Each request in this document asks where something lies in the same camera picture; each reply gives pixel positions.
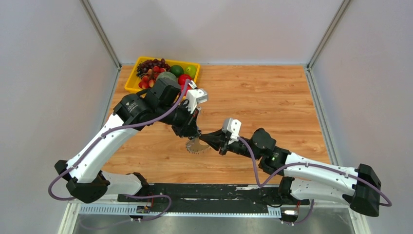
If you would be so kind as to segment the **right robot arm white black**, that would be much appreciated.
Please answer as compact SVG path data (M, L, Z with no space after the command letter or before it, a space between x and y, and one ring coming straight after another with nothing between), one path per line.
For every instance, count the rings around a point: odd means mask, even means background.
M340 167L305 158L276 146L276 140L263 128L251 138L218 130L201 134L200 140L221 155L232 152L258 159L258 167L265 173L282 176L278 197L283 203L327 200L349 205L362 215L379 215L381 181L369 165Z

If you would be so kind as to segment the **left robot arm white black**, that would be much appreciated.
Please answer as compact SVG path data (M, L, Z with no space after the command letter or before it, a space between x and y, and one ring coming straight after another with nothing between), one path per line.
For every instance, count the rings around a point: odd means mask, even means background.
M199 105L207 100L207 92L192 80L180 86L169 78L160 78L153 87L124 96L102 129L77 155L55 164L58 178L67 182L70 199L92 203L104 195L131 195L138 202L145 201L149 189L140 173L114 174L105 172L103 166L125 142L155 122L170 125L178 137L198 137Z

